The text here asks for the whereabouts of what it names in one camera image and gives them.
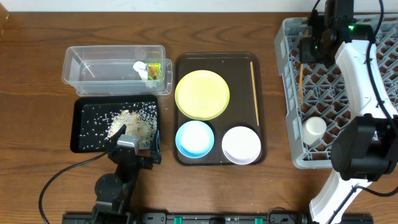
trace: black tray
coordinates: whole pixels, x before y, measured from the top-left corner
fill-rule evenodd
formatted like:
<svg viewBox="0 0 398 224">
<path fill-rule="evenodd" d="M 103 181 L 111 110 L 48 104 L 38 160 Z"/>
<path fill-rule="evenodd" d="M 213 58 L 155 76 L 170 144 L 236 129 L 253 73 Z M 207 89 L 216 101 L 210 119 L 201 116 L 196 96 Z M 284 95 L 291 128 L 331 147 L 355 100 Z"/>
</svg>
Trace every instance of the black tray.
<svg viewBox="0 0 398 224">
<path fill-rule="evenodd" d="M 254 67 L 259 126 L 257 125 L 254 107 L 250 62 L 253 62 Z M 252 53 L 246 52 L 184 54 L 178 59 L 175 68 L 175 86 L 177 86 L 182 77 L 190 72 L 195 70 L 209 70 L 224 78 L 228 84 L 230 94 L 229 103 L 224 112 L 214 119 L 205 121 L 215 134 L 215 143 L 211 151 L 199 159 L 187 158 L 178 151 L 174 139 L 173 152 L 175 160 L 184 166 L 235 165 L 224 156 L 221 142 L 224 134 L 229 129 L 236 126 L 246 126 L 255 131 L 261 140 L 260 155 L 251 164 L 259 164 L 262 162 L 267 156 L 267 144 L 262 105 L 260 66 L 257 57 Z M 179 127 L 192 119 L 181 113 L 175 101 L 174 111 L 175 136 Z"/>
<path fill-rule="evenodd" d="M 154 139 L 150 145 L 150 151 L 158 153 L 159 150 L 159 107 L 157 98 L 154 95 L 140 96 L 96 96 L 83 97 L 75 102 L 73 111 L 72 133 L 70 136 L 70 150 L 72 152 L 103 152 L 102 147 L 105 139 L 105 130 L 109 128 L 112 121 L 103 121 L 104 114 L 110 112 L 119 113 L 120 110 L 138 111 L 143 109 L 148 112 L 149 108 L 143 106 L 143 103 L 155 105 L 150 109 L 150 113 L 156 117 L 157 129 Z"/>
</svg>

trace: light blue bowl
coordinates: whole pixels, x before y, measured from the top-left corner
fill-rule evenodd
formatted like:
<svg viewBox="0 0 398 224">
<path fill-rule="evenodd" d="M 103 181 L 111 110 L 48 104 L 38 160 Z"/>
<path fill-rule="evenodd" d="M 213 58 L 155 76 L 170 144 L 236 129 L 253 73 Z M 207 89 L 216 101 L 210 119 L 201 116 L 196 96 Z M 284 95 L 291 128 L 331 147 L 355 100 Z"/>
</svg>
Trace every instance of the light blue bowl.
<svg viewBox="0 0 398 224">
<path fill-rule="evenodd" d="M 199 142 L 200 144 L 198 144 L 196 141 L 189 142 L 187 140 L 183 140 L 183 138 L 193 140 L 198 140 L 197 138 L 208 139 L 208 144 L 205 144 L 204 142 Z M 175 135 L 175 145 L 184 156 L 192 159 L 201 158 L 208 154 L 211 148 L 213 148 L 214 133 L 204 122 L 189 121 L 178 129 L 177 134 Z"/>
</svg>

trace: dish rack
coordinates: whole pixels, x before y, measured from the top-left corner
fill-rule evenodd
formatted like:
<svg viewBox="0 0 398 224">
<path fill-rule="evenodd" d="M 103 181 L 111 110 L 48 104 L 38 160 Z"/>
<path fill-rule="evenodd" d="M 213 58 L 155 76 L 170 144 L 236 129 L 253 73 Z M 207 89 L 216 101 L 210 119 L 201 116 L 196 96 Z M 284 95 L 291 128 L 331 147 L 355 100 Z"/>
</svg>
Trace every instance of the dish rack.
<svg viewBox="0 0 398 224">
<path fill-rule="evenodd" d="M 355 16 L 358 24 L 376 28 L 379 15 Z M 333 140 L 349 123 L 349 102 L 343 76 L 336 64 L 305 64 L 303 103 L 299 105 L 299 43 L 307 30 L 307 18 L 285 19 L 274 44 L 279 75 L 286 99 L 286 127 L 294 166 L 299 169 L 331 168 L 330 149 Z M 398 109 L 398 14 L 385 15 L 376 36 L 377 63 L 392 104 Z M 323 138 L 311 146 L 303 143 L 302 123 L 318 116 L 327 128 Z"/>
</svg>

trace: white wall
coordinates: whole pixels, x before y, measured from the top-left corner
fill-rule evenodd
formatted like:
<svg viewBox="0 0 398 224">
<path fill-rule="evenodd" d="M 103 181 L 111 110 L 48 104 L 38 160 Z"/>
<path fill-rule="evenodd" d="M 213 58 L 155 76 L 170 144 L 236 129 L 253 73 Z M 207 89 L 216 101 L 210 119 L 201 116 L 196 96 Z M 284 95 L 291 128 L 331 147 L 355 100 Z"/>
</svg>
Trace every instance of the white wall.
<svg viewBox="0 0 398 224">
<path fill-rule="evenodd" d="M 10 12 L 309 12 L 316 0 L 0 0 Z M 355 0 L 356 12 L 379 12 L 378 0 Z M 318 10 L 323 11 L 325 0 Z M 398 0 L 384 0 L 398 12 Z"/>
</svg>

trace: green clip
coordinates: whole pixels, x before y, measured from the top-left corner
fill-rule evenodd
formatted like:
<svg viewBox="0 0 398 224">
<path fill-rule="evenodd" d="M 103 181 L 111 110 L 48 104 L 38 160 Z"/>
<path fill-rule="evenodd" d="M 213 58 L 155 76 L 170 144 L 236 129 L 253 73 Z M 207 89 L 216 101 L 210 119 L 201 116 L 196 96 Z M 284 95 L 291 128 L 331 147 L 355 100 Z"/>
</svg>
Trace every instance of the green clip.
<svg viewBox="0 0 398 224">
<path fill-rule="evenodd" d="M 255 218 L 254 224 L 262 224 L 262 218 Z"/>
<path fill-rule="evenodd" d="M 174 217 L 174 224 L 182 224 L 182 217 Z"/>
</svg>

